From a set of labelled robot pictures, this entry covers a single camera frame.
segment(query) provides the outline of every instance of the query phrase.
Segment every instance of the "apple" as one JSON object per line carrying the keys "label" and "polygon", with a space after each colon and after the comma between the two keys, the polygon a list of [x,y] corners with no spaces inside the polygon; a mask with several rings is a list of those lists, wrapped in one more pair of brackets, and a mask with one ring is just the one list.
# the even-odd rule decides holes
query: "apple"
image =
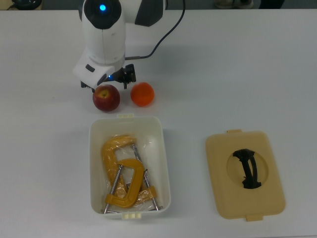
{"label": "apple", "polygon": [[119,106],[119,91],[110,84],[101,85],[93,93],[93,102],[99,110],[111,112]]}

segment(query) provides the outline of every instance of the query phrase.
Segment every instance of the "blue led light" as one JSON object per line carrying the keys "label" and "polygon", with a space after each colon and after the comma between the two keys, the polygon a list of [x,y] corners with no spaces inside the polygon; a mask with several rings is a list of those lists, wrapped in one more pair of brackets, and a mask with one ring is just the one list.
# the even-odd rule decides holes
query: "blue led light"
{"label": "blue led light", "polygon": [[103,4],[101,4],[101,5],[99,6],[99,8],[100,8],[101,11],[105,11],[105,10],[106,10],[106,6],[103,5]]}

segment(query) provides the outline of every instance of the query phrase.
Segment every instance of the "beige plastic lid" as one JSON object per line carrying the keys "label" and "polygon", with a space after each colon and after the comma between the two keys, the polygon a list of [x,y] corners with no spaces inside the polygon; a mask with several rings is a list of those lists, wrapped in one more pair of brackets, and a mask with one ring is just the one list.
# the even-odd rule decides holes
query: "beige plastic lid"
{"label": "beige plastic lid", "polygon": [[[257,188],[244,188],[242,183],[246,172],[239,158],[233,156],[242,149],[254,152],[257,181],[261,183]],[[212,135],[206,141],[206,153],[213,194],[222,217],[258,221],[284,210],[284,193],[266,134],[229,130],[226,134]],[[251,160],[248,164],[252,176],[256,176]]]}

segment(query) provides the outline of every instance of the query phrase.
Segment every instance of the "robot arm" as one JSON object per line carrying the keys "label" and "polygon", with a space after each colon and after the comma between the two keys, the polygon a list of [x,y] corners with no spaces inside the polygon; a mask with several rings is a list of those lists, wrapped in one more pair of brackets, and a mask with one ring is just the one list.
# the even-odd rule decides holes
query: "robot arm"
{"label": "robot arm", "polygon": [[132,64],[125,62],[125,23],[151,26],[162,15],[165,0],[85,0],[81,20],[86,48],[73,72],[82,87],[94,90],[102,82],[135,82]]}

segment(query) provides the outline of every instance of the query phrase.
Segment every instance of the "white table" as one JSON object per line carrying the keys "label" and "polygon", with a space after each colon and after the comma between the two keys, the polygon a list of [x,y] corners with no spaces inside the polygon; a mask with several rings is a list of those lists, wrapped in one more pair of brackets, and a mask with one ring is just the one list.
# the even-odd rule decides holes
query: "white table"
{"label": "white table", "polygon": [[[145,55],[177,21],[127,26],[127,56]],[[290,237],[317,235],[317,11],[187,11],[155,54],[134,63],[155,102],[97,110],[72,74],[84,49],[76,11],[0,14],[0,237]],[[108,220],[90,206],[89,127],[117,114],[156,116],[172,204],[162,217]],[[286,198],[263,221],[215,207],[205,140],[262,130]]]}

